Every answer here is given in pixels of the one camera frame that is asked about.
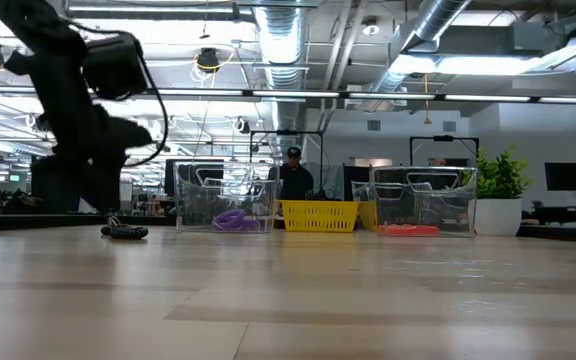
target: black monitor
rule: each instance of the black monitor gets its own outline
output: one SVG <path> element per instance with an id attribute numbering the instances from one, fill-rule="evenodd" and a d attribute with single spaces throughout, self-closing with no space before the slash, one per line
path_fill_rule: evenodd
<path id="1" fill-rule="evenodd" d="M 548 191 L 576 191 L 576 163 L 545 163 Z"/>

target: potted plant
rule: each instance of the potted plant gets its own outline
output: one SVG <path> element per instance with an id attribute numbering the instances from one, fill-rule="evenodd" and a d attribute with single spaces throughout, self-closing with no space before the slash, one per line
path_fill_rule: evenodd
<path id="1" fill-rule="evenodd" d="M 493 159 L 479 151 L 477 201 L 469 206 L 477 235 L 515 236 L 519 231 L 521 195 L 531 181 L 523 175 L 528 163 L 511 158 L 514 147 L 509 146 Z"/>

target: yellow basket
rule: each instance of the yellow basket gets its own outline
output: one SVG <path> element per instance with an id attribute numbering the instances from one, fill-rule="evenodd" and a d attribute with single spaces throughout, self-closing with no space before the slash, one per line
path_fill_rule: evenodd
<path id="1" fill-rule="evenodd" d="M 286 231 L 353 232 L 356 202 L 282 200 Z"/>
<path id="2" fill-rule="evenodd" d="M 359 203 L 359 218 L 366 230 L 377 231 L 377 201 L 362 201 Z"/>

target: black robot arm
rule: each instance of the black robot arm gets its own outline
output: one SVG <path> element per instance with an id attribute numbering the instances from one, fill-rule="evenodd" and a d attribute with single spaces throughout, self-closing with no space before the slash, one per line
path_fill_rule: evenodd
<path id="1" fill-rule="evenodd" d="M 0 20 L 33 53 L 14 52 L 4 67 L 30 76 L 44 109 L 40 121 L 57 140 L 54 155 L 34 164 L 33 171 L 62 173 L 97 210 L 117 209 L 126 149 L 153 141 L 146 129 L 93 104 L 88 87 L 110 100 L 145 91 L 143 71 L 152 78 L 139 42 L 115 32 L 110 39 L 85 43 L 44 0 L 0 0 Z"/>

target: red object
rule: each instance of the red object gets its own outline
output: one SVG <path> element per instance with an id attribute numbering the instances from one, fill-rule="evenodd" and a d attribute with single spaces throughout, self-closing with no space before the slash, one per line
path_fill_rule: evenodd
<path id="1" fill-rule="evenodd" d="M 439 235 L 439 228 L 428 225 L 379 225 L 377 232 L 399 236 L 436 236 Z"/>

